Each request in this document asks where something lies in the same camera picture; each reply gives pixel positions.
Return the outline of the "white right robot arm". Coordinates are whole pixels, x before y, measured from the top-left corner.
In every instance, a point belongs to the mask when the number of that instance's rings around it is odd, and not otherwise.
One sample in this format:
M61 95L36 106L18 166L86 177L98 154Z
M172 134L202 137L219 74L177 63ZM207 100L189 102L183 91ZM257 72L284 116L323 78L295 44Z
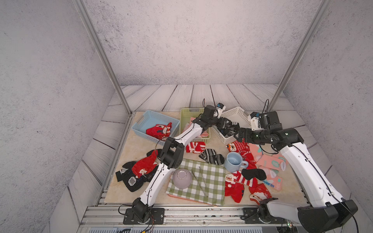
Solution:
M289 220L300 223L309 233L324 233L354 218L358 211L356 203L346 200L326 178L295 129L253 131L240 128L234 138L257 145L271 144L289 162L306 193L309 206L292 207L279 201L266 201L270 216L286 218L289 214Z

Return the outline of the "pink sock with teal leaves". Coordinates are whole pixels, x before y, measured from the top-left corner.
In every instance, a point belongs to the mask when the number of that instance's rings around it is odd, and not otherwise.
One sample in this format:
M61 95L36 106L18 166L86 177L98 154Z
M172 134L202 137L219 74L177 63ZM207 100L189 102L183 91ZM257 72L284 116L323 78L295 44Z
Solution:
M187 123L183 129L183 132L185 132L192 124L192 121L195 120L195 117L190 117L189 123ZM209 133L207 131L204 131L201 135L197 136L197 138L207 138L209 137Z

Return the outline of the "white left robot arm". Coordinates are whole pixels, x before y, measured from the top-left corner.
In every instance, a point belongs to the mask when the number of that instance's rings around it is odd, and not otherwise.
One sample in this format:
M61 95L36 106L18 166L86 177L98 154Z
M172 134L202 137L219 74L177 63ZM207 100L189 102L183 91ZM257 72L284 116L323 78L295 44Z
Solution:
M146 223L150 218L151 209L163 183L182 163L185 146L209 127L225 126L227 119L221 117L225 109L226 106L222 103L217 104L217 106L207 105L204 112L192 122L185 132L175 138L171 137L166 140L158 156L160 164L154 177L140 197L132 203L131 210L136 221Z

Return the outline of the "red bear Christmas sock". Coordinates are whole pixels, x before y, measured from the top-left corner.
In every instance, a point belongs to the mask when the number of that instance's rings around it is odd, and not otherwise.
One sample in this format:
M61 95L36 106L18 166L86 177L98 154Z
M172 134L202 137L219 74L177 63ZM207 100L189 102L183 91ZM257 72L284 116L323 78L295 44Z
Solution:
M156 124L155 126L146 130L146 134L158 140L165 141L171 135L172 123L167 125Z

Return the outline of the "red Santa Christmas sock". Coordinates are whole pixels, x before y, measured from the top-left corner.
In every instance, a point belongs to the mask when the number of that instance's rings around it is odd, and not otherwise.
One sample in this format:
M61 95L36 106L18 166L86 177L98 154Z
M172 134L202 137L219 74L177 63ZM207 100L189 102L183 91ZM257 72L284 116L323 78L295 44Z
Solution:
M132 167L132 172L136 178L140 178L142 175L149 174L157 166L157 158L143 158L135 163Z

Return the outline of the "black blue sport sock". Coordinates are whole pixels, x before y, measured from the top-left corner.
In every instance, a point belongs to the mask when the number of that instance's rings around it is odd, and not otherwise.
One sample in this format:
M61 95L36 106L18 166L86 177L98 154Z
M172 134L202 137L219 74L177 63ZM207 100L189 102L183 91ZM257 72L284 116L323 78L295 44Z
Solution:
M235 134L236 131L240 129L240 124L237 122L232 122L227 120L222 127L219 129L219 132L225 137L231 137Z

